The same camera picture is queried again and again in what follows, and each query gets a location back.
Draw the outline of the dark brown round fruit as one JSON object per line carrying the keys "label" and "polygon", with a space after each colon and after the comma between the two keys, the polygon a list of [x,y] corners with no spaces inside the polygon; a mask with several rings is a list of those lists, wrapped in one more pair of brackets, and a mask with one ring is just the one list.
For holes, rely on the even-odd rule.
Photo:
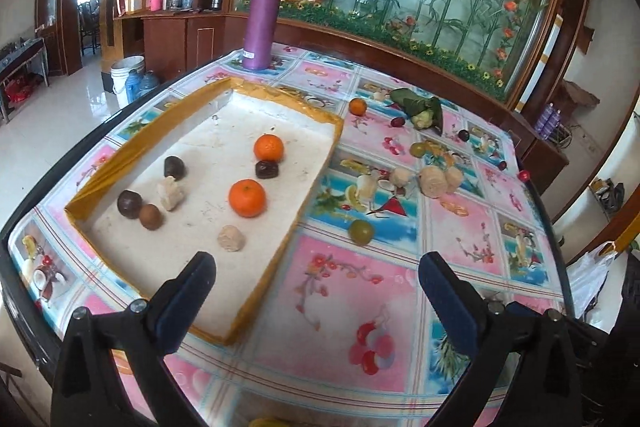
{"label": "dark brown round fruit", "polygon": [[139,193],[125,190],[118,195],[116,206],[122,217],[136,220],[139,218],[140,210],[143,206],[143,199]]}

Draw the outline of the orange tangerine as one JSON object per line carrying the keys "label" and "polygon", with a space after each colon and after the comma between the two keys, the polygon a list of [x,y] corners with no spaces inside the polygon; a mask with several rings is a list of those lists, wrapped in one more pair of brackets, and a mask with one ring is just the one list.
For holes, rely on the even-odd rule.
{"label": "orange tangerine", "polygon": [[236,181],[230,187],[228,201],[240,217],[255,218],[267,208],[267,194],[262,184],[252,179]]}
{"label": "orange tangerine", "polygon": [[352,115],[356,117],[361,117],[366,115],[368,109],[368,104],[363,98],[353,98],[348,103],[348,111]]}

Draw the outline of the green olive fruit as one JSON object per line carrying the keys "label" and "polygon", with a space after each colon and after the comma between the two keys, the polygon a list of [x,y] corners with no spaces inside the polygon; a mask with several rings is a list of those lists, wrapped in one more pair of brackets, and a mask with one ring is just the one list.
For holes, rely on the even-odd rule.
{"label": "green olive fruit", "polygon": [[375,228],[366,220],[354,220],[348,228],[349,238],[358,246],[368,245],[375,236]]}

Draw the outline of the dark date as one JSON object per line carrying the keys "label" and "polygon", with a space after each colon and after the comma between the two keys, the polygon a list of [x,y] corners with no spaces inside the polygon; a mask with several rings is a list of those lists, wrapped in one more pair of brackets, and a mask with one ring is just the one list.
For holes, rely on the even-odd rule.
{"label": "dark date", "polygon": [[260,160],[255,165],[255,176],[258,179],[267,180],[277,178],[279,176],[280,169],[279,163],[274,160]]}

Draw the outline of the orange tangerine table edge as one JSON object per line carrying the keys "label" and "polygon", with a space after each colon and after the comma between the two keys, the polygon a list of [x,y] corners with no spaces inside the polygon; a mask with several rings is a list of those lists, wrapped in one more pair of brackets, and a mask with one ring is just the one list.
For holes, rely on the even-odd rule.
{"label": "orange tangerine table edge", "polygon": [[254,143],[254,155],[259,161],[280,162],[284,157],[284,143],[274,134],[263,134]]}

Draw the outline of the dark round plum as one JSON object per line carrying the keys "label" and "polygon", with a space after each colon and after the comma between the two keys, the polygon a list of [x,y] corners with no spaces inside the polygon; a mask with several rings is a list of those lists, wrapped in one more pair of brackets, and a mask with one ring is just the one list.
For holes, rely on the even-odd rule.
{"label": "dark round plum", "polygon": [[178,156],[167,156],[164,159],[164,177],[171,176],[175,181],[180,181],[186,176],[186,165]]}

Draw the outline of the red cherry tomato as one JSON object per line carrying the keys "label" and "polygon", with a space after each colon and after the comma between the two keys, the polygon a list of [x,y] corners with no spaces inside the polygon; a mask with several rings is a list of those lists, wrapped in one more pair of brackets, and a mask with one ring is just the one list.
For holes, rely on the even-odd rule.
{"label": "red cherry tomato", "polygon": [[528,182],[528,181],[530,180],[530,173],[529,173],[529,171],[528,171],[528,170],[521,170],[521,171],[518,173],[518,179],[519,179],[521,182],[524,182],[524,183]]}

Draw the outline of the white foam tray yellow tape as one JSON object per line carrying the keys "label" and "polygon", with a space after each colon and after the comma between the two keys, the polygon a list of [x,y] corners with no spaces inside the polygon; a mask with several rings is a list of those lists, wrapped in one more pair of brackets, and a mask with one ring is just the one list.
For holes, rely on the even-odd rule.
{"label": "white foam tray yellow tape", "polygon": [[[343,127],[340,116],[283,90],[234,77],[217,80],[172,104],[119,147],[66,205],[66,217],[104,263],[145,298],[194,254],[211,254],[217,280],[192,332],[230,345],[254,320]],[[266,210],[243,218],[230,207],[228,193],[236,181],[253,178],[254,143],[266,133],[284,143],[280,173],[262,184]],[[186,197],[176,210],[163,212],[159,229],[149,231],[122,217],[116,200],[130,190],[159,204],[156,186],[167,156],[186,165],[179,182]],[[225,225],[245,235],[242,251],[229,253],[218,245]]]}

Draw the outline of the small beige cake cube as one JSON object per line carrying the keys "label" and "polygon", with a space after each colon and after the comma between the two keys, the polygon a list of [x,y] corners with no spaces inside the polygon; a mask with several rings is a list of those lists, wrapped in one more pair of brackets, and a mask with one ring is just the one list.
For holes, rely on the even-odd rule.
{"label": "small beige cake cube", "polygon": [[410,170],[397,167],[388,176],[388,181],[390,181],[393,186],[405,187],[411,182],[412,178],[413,174]]}

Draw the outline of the dark plum far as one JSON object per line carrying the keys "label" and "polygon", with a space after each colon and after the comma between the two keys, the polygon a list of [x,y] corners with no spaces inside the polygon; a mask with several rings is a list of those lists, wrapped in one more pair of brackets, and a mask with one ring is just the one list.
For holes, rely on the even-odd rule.
{"label": "dark plum far", "polygon": [[459,138],[460,141],[466,143],[470,139],[470,132],[468,130],[466,130],[466,129],[461,129],[458,132],[458,138]]}

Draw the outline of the purple striped cans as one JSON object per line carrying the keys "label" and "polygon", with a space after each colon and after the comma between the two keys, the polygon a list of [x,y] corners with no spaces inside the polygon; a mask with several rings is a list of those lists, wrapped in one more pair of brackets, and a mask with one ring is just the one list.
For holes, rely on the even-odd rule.
{"label": "purple striped cans", "polygon": [[561,111],[553,103],[546,105],[535,122],[534,129],[543,140],[548,140],[551,133],[559,126]]}

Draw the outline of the leaf wrapped vegetable bundle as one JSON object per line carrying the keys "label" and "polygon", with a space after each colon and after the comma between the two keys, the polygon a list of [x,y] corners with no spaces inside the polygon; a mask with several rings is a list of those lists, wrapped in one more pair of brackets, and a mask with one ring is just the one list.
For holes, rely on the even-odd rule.
{"label": "leaf wrapped vegetable bundle", "polygon": [[412,122],[416,130],[432,129],[442,135],[444,118],[442,103],[437,96],[422,96],[407,88],[390,91],[390,101],[396,104]]}

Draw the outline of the blue water jug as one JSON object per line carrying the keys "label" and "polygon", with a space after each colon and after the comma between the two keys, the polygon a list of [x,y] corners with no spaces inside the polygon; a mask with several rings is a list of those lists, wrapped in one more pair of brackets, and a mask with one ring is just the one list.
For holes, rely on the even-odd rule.
{"label": "blue water jug", "polygon": [[143,95],[153,91],[160,84],[154,72],[138,72],[131,69],[125,81],[125,94],[128,103],[139,100]]}

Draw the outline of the white plastic bucket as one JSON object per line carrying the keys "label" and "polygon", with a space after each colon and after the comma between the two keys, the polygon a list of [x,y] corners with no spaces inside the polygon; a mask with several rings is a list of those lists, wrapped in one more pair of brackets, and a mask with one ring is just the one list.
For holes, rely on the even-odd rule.
{"label": "white plastic bucket", "polygon": [[113,81],[113,93],[116,96],[118,106],[124,108],[129,104],[126,81],[130,72],[135,71],[139,77],[144,73],[144,57],[131,55],[115,62],[111,66],[111,78]]}

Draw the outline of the wooden sideboard cabinet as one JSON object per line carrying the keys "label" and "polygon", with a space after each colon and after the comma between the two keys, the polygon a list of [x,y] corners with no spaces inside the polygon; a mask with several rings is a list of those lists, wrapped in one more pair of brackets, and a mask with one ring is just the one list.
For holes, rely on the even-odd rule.
{"label": "wooden sideboard cabinet", "polygon": [[117,21],[125,55],[142,54],[161,82],[239,49],[246,27],[245,16],[213,11],[141,11]]}

